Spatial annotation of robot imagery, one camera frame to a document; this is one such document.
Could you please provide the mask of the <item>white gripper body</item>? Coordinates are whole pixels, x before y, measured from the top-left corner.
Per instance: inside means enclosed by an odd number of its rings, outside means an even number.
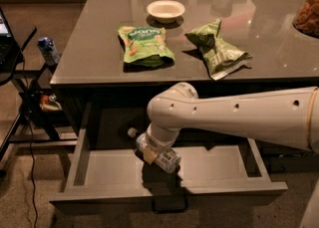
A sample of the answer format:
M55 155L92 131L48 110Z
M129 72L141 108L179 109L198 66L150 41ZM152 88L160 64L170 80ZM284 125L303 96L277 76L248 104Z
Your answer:
M179 135L179 130L160 127L151 123L147 129L147 142L157 152L170 149Z

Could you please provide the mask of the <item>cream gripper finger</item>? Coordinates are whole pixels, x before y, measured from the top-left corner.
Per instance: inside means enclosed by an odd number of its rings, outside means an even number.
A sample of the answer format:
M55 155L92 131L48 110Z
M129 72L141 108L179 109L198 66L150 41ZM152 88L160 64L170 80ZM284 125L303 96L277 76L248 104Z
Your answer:
M143 150L143 156L144 156L144 161L147 164L152 164L155 162L155 160L158 158L158 153L148 146L146 146Z

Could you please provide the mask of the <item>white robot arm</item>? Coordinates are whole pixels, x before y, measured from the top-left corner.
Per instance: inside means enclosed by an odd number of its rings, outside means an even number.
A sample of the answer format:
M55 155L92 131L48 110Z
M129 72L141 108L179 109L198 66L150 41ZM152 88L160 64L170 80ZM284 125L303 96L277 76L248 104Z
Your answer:
M183 128L319 150L316 87L201 99L192 85L178 83L152 98L148 116L147 143L156 153L170 149Z

